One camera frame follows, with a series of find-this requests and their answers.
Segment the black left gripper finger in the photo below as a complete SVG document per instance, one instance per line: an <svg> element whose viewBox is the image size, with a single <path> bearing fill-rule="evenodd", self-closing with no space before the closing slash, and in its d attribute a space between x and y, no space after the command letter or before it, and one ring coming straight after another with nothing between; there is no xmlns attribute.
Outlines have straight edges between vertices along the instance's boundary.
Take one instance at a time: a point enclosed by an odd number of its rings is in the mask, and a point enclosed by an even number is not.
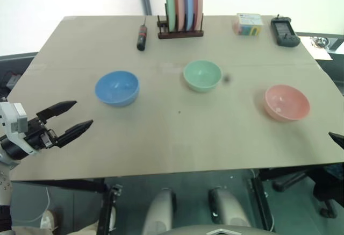
<svg viewBox="0 0 344 235"><path fill-rule="evenodd" d="M77 101L63 101L56 103L36 114L36 116L40 119L41 122L44 124L47 123L47 120L52 118L52 117L57 117L68 110L70 110Z"/></svg>
<svg viewBox="0 0 344 235"><path fill-rule="evenodd" d="M86 132L93 122L93 120L88 120L86 122L74 125L73 127L66 130L63 135L57 137L55 139L54 145L58 148L66 146L68 143L74 141L75 139L80 137L84 132Z"/></svg>

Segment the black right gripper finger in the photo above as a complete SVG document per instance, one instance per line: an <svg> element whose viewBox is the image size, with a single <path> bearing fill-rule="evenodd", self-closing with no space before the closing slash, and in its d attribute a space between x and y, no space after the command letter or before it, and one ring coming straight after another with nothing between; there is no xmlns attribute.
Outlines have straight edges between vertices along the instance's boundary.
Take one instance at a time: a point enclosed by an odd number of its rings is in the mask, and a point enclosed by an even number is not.
<svg viewBox="0 0 344 235"><path fill-rule="evenodd" d="M333 132L329 132L328 135L332 138L332 140L337 143L342 149L344 149L344 136L340 134L336 134Z"/></svg>

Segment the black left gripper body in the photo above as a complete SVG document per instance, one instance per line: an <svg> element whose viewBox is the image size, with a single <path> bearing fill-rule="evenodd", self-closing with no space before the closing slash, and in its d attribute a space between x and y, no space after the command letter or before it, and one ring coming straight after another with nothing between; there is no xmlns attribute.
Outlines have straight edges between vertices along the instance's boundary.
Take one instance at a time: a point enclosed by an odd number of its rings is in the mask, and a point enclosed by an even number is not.
<svg viewBox="0 0 344 235"><path fill-rule="evenodd" d="M28 121L25 141L35 150L48 149L58 145L58 137L52 129L46 127L47 119L35 117Z"/></svg>

